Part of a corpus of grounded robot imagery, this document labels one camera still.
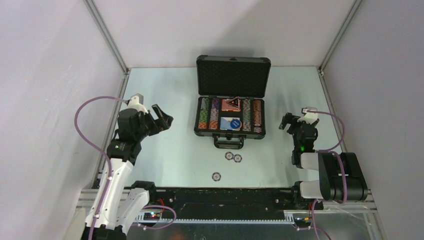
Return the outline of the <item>blue round button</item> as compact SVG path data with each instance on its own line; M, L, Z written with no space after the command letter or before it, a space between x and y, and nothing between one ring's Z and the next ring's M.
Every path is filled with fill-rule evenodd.
M233 118L230 121L230 127L233 130L239 130L242 127L242 122L240 121L239 118Z

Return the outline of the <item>triangular dealer button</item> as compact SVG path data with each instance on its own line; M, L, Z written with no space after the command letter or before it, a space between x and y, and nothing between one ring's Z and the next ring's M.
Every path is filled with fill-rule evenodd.
M238 96L237 97L234 97L234 98L231 98L231 99L228 99L227 100L227 104L229 106L235 108L235 109L240 109L241 108L241 101L240 101L240 98Z

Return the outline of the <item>black poker set case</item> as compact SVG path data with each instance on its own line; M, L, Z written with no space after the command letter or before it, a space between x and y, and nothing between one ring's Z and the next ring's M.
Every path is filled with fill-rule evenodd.
M199 55L194 133L211 137L218 149L240 150L246 139L266 135L265 102L272 62L267 57ZM222 111L222 100L239 97L240 111ZM221 117L240 118L240 130L220 130Z

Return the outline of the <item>red playing card box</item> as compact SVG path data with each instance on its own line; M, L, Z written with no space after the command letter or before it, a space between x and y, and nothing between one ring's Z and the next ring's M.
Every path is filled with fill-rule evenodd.
M221 101L221 110L223 112L240 112L241 103L239 98L223 99Z

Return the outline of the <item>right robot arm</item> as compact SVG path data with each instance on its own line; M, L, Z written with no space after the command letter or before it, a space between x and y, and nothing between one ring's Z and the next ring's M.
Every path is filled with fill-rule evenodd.
M316 128L319 114L320 111L307 108L303 109L301 116L287 112L279 125L281 130L289 125L286 131L293 139L292 165L318 173L317 180L295 182L291 188L291 204L297 209L304 209L311 200L342 204L364 201L369 189L356 154L314 148L319 136Z

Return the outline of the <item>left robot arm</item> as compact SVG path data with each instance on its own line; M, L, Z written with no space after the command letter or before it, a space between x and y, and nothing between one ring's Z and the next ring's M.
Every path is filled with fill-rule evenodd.
M158 194L143 187L130 190L128 199L120 205L127 178L141 152L142 140L168 130L174 120L157 104L152 109L157 118L140 106L128 106L119 112L118 128L106 150L99 191L85 218L83 240L125 240L140 210L156 206Z

